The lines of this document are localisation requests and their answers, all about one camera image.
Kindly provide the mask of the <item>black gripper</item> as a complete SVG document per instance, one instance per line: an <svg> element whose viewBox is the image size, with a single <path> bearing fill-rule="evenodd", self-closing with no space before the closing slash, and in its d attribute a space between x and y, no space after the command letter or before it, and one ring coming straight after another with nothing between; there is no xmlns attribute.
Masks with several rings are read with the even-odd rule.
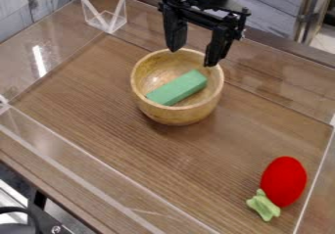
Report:
<svg viewBox="0 0 335 234"><path fill-rule="evenodd" d="M167 47L172 52L185 44L187 23L213 30L204 58L204 66L213 67L227 56L233 40L243 38L251 15L248 8L235 0L161 0L159 10L164 16Z"/></svg>

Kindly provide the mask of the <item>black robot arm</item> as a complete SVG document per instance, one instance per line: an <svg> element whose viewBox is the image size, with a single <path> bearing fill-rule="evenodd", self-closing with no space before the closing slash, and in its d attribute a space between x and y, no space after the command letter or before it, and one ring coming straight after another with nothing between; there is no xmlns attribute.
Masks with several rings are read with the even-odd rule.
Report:
<svg viewBox="0 0 335 234"><path fill-rule="evenodd" d="M172 52L185 45L189 23L212 31L203 66L213 67L227 56L233 41L243 38L249 9L235 0L161 0L159 11L163 13L167 47Z"/></svg>

